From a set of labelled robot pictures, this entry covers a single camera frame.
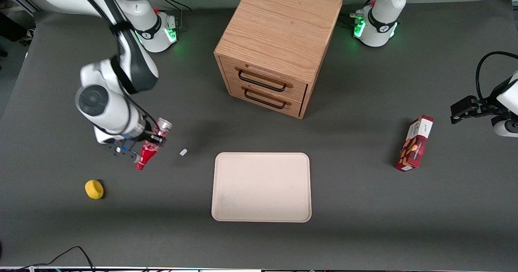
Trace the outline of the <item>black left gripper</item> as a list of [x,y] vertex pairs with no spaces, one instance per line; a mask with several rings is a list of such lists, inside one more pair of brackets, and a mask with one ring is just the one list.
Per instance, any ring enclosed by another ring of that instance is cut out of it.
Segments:
[[486,98],[481,99],[481,106],[477,97],[466,96],[451,105],[451,124],[469,118],[480,118],[489,115],[510,115],[511,113],[511,80],[504,80],[498,84]]

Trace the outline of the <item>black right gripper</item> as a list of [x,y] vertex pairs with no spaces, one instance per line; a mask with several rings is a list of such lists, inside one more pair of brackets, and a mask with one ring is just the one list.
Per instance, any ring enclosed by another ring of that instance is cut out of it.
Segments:
[[163,147],[167,141],[160,131],[155,131],[151,127],[148,120],[141,121],[128,135],[127,139],[133,142],[142,142],[146,140],[148,145],[154,145],[155,147]]

